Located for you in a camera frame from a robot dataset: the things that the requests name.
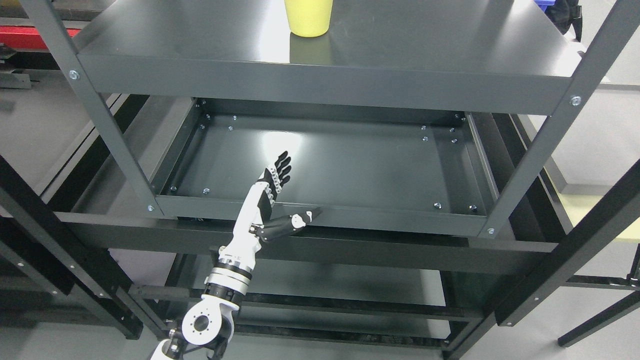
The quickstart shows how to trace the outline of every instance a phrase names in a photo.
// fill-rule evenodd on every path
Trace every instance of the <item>yellow-green surface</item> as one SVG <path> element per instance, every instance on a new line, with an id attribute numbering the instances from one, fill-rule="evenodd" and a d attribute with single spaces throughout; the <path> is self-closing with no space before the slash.
<path id="1" fill-rule="evenodd" d="M 589 210 L 602 198 L 596 195 L 563 195 L 561 193 L 558 193 L 558 196 L 573 226 L 578 224 L 584 215 L 587 215 Z M 616 241 L 640 243 L 640 219 L 620 233 Z"/>
<path id="2" fill-rule="evenodd" d="M 291 32 L 299 37 L 319 37 L 329 30 L 333 0 L 284 0 Z"/>

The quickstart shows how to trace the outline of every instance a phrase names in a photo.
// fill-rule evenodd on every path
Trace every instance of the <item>bolt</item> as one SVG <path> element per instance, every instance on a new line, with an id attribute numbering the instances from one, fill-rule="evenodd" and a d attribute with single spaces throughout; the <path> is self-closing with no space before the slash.
<path id="1" fill-rule="evenodd" d="M 571 98 L 571 105 L 578 106 L 580 104 L 582 104 L 582 98 L 581 97 L 574 96 L 574 97 Z"/>

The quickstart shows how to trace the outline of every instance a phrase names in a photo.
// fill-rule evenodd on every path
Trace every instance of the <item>red object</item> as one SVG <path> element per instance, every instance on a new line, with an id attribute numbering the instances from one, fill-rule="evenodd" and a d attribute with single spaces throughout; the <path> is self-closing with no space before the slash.
<path id="1" fill-rule="evenodd" d="M 74 37 L 80 29 L 67 29 Z M 47 50 L 38 30 L 33 26 L 0 26 L 0 42 L 14 49 Z"/>

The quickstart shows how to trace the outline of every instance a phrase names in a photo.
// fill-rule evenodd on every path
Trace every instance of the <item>yellow cup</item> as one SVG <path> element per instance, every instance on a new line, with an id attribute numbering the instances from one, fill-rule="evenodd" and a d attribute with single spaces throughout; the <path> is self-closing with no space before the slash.
<path id="1" fill-rule="evenodd" d="M 289 29 L 299 37 L 319 37 L 329 30 L 333 0 L 284 0 Z"/>

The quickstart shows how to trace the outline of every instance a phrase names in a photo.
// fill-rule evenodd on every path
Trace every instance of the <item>blue bin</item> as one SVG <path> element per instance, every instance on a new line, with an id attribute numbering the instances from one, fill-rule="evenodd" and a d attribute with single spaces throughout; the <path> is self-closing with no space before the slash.
<path id="1" fill-rule="evenodd" d="M 547 6 L 554 6 L 556 4 L 556 0 L 533 0 L 538 4 L 538 6 L 542 9 L 542 11 L 547 10 Z"/>

